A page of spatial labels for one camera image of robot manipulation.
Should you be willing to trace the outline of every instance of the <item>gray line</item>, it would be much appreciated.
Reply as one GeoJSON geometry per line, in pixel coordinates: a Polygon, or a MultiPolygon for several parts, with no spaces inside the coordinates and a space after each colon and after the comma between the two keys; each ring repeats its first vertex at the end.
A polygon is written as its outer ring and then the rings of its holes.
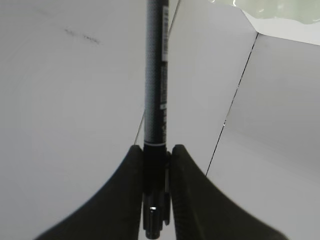
{"type": "MultiPolygon", "coordinates": [[[[175,20],[176,20],[176,16],[178,14],[178,10],[179,10],[181,2],[182,2],[182,0],[178,0],[178,3],[176,5],[176,7],[175,7],[174,15],[173,15],[173,18],[172,18],[172,21],[171,21],[171,24],[170,24],[170,28],[169,28],[169,31],[168,31],[168,39],[170,38],[170,34],[171,34],[172,29],[173,29],[173,26],[174,26],[174,23],[175,23],[175,20]]],[[[138,137],[139,137],[142,125],[144,123],[144,119],[145,119],[145,111],[143,111],[143,114],[142,114],[142,117],[141,117],[141,121],[140,121],[140,125],[139,125],[139,128],[138,128],[138,132],[136,133],[135,140],[134,140],[134,145],[137,144],[138,137]]]]}
{"type": "Polygon", "coordinates": [[[232,105],[234,104],[234,101],[235,101],[235,98],[236,98],[236,95],[237,95],[237,92],[238,92],[239,86],[240,86],[240,84],[241,84],[242,78],[244,77],[244,74],[245,74],[246,68],[247,68],[247,66],[248,66],[248,62],[249,62],[249,59],[250,59],[250,57],[251,57],[251,53],[252,53],[252,51],[253,51],[253,49],[254,49],[254,47],[255,47],[255,44],[256,44],[256,41],[257,41],[258,35],[259,35],[259,33],[257,32],[257,33],[256,33],[256,36],[255,36],[255,40],[254,40],[253,45],[252,45],[252,48],[251,48],[251,51],[250,51],[250,53],[249,53],[248,59],[246,60],[246,63],[245,63],[245,66],[244,66],[244,69],[243,69],[242,75],[241,75],[241,77],[240,77],[240,81],[239,81],[239,83],[238,83],[238,86],[236,87],[236,90],[235,90],[235,93],[234,93],[234,96],[233,96],[232,102],[231,102],[231,104],[230,104],[230,107],[229,107],[228,113],[226,114],[225,120],[224,120],[224,122],[223,122],[223,125],[222,125],[222,128],[221,128],[220,135],[219,135],[219,137],[218,137],[218,140],[216,141],[216,145],[215,145],[215,148],[214,148],[214,150],[213,150],[213,154],[212,154],[212,157],[211,157],[211,160],[210,160],[210,163],[209,163],[208,169],[206,170],[206,173],[205,173],[205,175],[206,175],[206,176],[207,176],[207,174],[208,174],[208,172],[209,172],[209,168],[210,168],[210,166],[211,166],[212,160],[214,159],[214,155],[215,155],[215,153],[216,153],[217,146],[218,146],[218,144],[219,144],[219,141],[220,141],[221,135],[222,135],[222,133],[223,133],[223,131],[224,131],[224,128],[225,128],[225,126],[226,126],[227,118],[228,118],[228,116],[229,116],[229,113],[230,113],[231,107],[232,107],[232,105]]]}

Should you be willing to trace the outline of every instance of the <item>white surface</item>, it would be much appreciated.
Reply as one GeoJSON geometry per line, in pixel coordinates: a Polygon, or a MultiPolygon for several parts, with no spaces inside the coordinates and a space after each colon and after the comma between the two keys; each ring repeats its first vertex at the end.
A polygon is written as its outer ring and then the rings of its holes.
{"type": "MultiPolygon", "coordinates": [[[[169,148],[185,144],[205,171],[256,32],[236,8],[184,0],[180,10],[169,148]]],[[[145,22],[145,1],[1,1],[1,240],[33,239],[123,160],[144,107],[145,22]]],[[[173,224],[162,237],[175,239],[173,224]]]]}
{"type": "Polygon", "coordinates": [[[86,202],[134,142],[146,8],[14,0],[0,9],[0,239],[31,240],[86,202]]]}
{"type": "Polygon", "coordinates": [[[259,35],[208,173],[290,240],[320,236],[319,55],[259,35]]]}
{"type": "Polygon", "coordinates": [[[303,43],[320,45],[320,23],[302,24],[289,19],[256,19],[245,13],[258,33],[303,43]]]}

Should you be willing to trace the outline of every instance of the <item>pencil mark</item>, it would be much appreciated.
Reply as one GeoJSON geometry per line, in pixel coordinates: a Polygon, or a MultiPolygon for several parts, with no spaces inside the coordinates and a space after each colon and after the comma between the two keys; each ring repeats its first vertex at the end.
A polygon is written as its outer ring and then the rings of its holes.
{"type": "Polygon", "coordinates": [[[94,38],[94,37],[91,37],[91,36],[88,36],[88,35],[85,35],[85,34],[83,34],[82,36],[83,36],[83,38],[85,40],[88,40],[93,44],[100,44],[100,41],[98,39],[94,38]]]}
{"type": "Polygon", "coordinates": [[[80,37],[92,44],[97,44],[99,45],[100,44],[100,41],[92,36],[88,36],[86,34],[79,34],[73,30],[70,30],[68,28],[65,28],[64,31],[66,32],[66,34],[68,34],[69,36],[72,36],[72,37],[80,37]]]}
{"type": "Polygon", "coordinates": [[[68,35],[70,35],[70,36],[72,36],[72,37],[77,36],[77,34],[76,34],[74,31],[70,30],[70,29],[65,28],[64,31],[65,31],[68,35]]]}

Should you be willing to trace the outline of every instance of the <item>white wall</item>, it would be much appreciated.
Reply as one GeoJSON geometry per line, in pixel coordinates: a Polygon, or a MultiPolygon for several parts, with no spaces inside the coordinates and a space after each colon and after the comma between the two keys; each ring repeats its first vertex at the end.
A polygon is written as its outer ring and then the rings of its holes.
{"type": "Polygon", "coordinates": [[[320,236],[319,56],[258,36],[208,174],[291,240],[320,236]]]}

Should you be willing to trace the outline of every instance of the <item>white label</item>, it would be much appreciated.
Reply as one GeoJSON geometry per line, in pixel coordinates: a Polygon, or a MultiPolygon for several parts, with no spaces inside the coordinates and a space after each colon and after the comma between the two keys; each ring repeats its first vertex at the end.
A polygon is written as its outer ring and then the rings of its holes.
{"type": "Polygon", "coordinates": [[[168,62],[168,30],[169,30],[169,8],[163,6],[162,11],[162,61],[168,62]]]}

